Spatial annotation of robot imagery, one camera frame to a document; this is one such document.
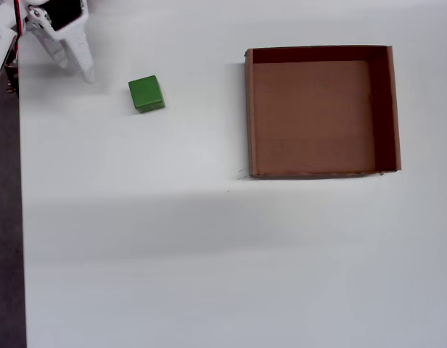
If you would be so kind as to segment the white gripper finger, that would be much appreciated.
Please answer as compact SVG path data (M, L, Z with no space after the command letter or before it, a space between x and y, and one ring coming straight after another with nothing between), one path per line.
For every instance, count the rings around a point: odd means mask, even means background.
M95 82L94 60L86 38L84 25L66 27L61 33L61 44L74 61L87 83Z
M59 41L54 40L47 32L44 24L49 24L49 16L43 9L29 9L29 31L38 39L46 53L61 68L68 67L65 49Z

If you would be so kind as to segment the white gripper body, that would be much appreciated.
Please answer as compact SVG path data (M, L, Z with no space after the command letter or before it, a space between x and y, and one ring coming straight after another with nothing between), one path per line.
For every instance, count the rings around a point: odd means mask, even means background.
M27 1L29 20L53 40L63 40L83 28L88 17L87 1Z

